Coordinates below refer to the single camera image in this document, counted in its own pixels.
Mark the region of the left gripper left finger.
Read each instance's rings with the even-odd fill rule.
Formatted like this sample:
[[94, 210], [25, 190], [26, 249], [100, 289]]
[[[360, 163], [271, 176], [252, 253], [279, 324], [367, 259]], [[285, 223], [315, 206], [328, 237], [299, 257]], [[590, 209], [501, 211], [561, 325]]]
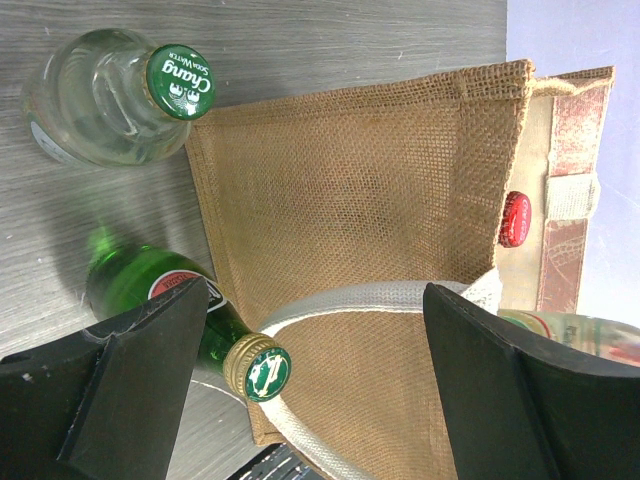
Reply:
[[1, 361], [4, 479], [166, 477], [199, 345], [206, 283]]

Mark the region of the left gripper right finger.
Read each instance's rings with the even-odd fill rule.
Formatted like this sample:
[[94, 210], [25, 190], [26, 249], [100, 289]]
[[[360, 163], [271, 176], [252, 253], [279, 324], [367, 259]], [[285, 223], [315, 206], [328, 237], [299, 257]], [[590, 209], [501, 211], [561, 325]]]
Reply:
[[459, 478], [638, 478], [638, 367], [544, 338], [434, 283], [423, 309]]

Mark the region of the coca-cola glass bottle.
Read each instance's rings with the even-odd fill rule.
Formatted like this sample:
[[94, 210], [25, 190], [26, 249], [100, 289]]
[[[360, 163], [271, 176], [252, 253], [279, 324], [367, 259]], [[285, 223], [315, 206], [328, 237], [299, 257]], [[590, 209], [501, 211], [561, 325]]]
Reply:
[[522, 192], [511, 191], [506, 198], [498, 235], [498, 242], [505, 248], [521, 246], [529, 233], [531, 202]]

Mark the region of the brown jute canvas bag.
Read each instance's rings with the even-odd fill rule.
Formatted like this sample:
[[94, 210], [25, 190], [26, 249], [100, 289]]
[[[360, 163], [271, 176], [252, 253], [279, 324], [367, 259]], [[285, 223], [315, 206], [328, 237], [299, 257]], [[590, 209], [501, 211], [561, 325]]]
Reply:
[[[333, 479], [457, 472], [420, 312], [423, 292], [493, 272], [504, 304], [576, 306], [615, 70], [537, 77], [529, 60], [218, 108], [187, 141], [217, 280], [252, 328], [321, 291], [368, 284], [281, 327], [293, 369], [253, 404], [260, 446]], [[525, 242], [498, 242], [511, 191]]]

